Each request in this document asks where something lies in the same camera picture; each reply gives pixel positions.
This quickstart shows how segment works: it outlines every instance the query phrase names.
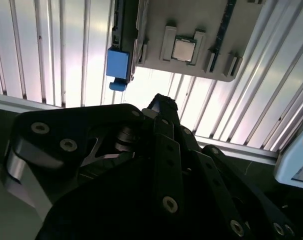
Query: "ridged metal sheet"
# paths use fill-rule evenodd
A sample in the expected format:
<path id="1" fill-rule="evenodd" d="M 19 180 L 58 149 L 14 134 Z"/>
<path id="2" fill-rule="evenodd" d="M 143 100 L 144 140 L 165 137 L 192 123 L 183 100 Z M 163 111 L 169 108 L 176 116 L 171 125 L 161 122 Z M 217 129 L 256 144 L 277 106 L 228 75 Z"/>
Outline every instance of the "ridged metal sheet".
<path id="1" fill-rule="evenodd" d="M 110 0 L 0 0 L 0 94 L 56 106 L 104 103 Z"/>
<path id="2" fill-rule="evenodd" d="M 113 0 L 0 0 L 0 94 L 142 109 L 161 93 L 202 141 L 272 152 L 303 120 L 303 0 L 266 1 L 234 81 L 137 68 L 125 92 L 104 75 L 113 9 Z"/>

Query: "blue block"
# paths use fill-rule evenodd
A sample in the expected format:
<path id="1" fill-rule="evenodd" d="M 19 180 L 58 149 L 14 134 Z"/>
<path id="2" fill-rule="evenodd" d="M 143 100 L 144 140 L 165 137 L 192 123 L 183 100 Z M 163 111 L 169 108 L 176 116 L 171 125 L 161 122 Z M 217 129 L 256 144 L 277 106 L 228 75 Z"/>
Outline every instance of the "blue block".
<path id="1" fill-rule="evenodd" d="M 106 75 L 119 79 L 126 79 L 129 53 L 108 49 Z"/>
<path id="2" fill-rule="evenodd" d="M 109 89 L 118 91 L 118 92 L 123 92 L 126 90 L 127 83 L 125 82 L 120 82 L 120 81 L 115 81 L 115 82 L 110 82 L 109 83 Z"/>

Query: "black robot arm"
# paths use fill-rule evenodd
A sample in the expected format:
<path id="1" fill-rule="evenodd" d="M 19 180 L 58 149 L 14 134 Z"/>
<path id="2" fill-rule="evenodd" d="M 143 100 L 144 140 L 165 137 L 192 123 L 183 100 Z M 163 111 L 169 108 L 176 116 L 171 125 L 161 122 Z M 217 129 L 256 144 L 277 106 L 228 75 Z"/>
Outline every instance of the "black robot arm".
<path id="1" fill-rule="evenodd" d="M 160 94 L 35 111 L 15 121 L 2 181 L 44 220 L 37 239 L 301 239 L 214 145 L 201 149 Z"/>

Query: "bolt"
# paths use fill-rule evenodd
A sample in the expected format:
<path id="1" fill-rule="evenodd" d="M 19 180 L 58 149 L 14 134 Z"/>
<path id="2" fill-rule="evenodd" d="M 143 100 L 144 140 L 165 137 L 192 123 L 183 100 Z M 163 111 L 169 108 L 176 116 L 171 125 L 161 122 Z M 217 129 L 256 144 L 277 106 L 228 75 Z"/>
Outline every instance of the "bolt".
<path id="1" fill-rule="evenodd" d="M 134 114 L 136 117 L 139 117 L 139 115 L 140 115 L 140 113 L 139 113 L 139 112 L 134 111 L 134 110 L 133 110 L 133 111 L 131 111 L 131 113 L 132 113 L 132 114 Z"/>
<path id="2" fill-rule="evenodd" d="M 187 128 L 185 128 L 183 131 L 188 135 L 191 134 L 191 131 L 189 131 Z"/>
<path id="3" fill-rule="evenodd" d="M 177 202 L 172 197 L 170 197 L 170 196 L 165 196 L 162 199 L 162 205 L 171 214 L 176 213 L 177 210 L 178 210 Z"/>
<path id="4" fill-rule="evenodd" d="M 216 149 L 216 148 L 212 148 L 211 149 L 212 150 L 212 152 L 213 152 L 213 154 L 216 154 L 216 155 L 218 155 L 220 152 Z"/>
<path id="5" fill-rule="evenodd" d="M 277 232 L 279 235 L 282 235 L 282 236 L 285 235 L 284 230 L 282 229 L 282 227 L 281 227 L 278 223 L 274 222 L 274 223 L 273 223 L 273 227 L 275 228 L 276 232 Z"/>
<path id="6" fill-rule="evenodd" d="M 68 138 L 61 140 L 59 145 L 66 152 L 73 152 L 77 149 L 76 142 Z"/>
<path id="7" fill-rule="evenodd" d="M 242 227 L 242 225 L 240 225 L 240 223 L 236 220 L 231 220 L 230 221 L 230 226 L 231 229 L 239 236 L 239 237 L 243 237 L 244 236 L 244 229 Z"/>
<path id="8" fill-rule="evenodd" d="M 50 131 L 50 127 L 43 122 L 34 122 L 30 128 L 36 134 L 47 134 Z"/>

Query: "metal ceiling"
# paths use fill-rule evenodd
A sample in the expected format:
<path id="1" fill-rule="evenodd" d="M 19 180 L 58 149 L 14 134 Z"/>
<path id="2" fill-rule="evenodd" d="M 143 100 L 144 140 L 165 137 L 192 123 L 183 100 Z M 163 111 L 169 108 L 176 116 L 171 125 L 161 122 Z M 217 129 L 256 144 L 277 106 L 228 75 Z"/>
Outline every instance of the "metal ceiling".
<path id="1" fill-rule="evenodd" d="M 0 108 L 142 109 L 161 93 L 199 142 L 264 156 L 303 120 L 303 0 L 266 1 L 234 81 L 137 68 L 124 93 L 104 75 L 113 9 L 109 0 L 0 0 Z"/>

